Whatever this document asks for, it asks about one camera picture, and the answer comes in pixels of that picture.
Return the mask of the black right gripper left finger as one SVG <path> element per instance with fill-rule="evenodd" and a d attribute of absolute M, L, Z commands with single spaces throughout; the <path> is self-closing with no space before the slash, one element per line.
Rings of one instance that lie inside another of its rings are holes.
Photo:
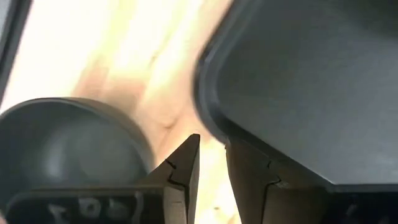
<path fill-rule="evenodd" d="M 200 171 L 200 135 L 190 135 L 139 185 L 160 196 L 157 205 L 145 206 L 163 224 L 194 224 Z"/>

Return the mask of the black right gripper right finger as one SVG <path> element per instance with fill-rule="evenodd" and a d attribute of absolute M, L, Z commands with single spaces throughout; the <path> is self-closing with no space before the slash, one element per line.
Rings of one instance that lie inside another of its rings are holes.
<path fill-rule="evenodd" d="M 321 224 L 330 194 L 302 170 L 234 138 L 226 158 L 242 224 Z"/>

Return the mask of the black plastic serving tray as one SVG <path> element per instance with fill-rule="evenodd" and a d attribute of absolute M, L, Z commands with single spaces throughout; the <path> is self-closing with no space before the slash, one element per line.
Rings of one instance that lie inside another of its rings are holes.
<path fill-rule="evenodd" d="M 398 0 L 233 0 L 197 64 L 219 139 L 325 185 L 398 185 Z"/>

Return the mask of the black round bowl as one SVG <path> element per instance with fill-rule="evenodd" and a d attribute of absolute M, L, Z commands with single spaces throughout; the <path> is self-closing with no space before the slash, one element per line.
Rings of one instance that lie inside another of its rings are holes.
<path fill-rule="evenodd" d="M 0 211 L 42 189 L 125 187 L 154 168 L 139 125 L 88 98 L 36 98 L 0 113 Z"/>

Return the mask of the black aluminium table frame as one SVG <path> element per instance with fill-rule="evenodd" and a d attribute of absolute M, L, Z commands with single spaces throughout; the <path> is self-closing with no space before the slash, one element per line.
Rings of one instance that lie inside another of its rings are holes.
<path fill-rule="evenodd" d="M 32 0 L 0 0 L 0 105 Z"/>

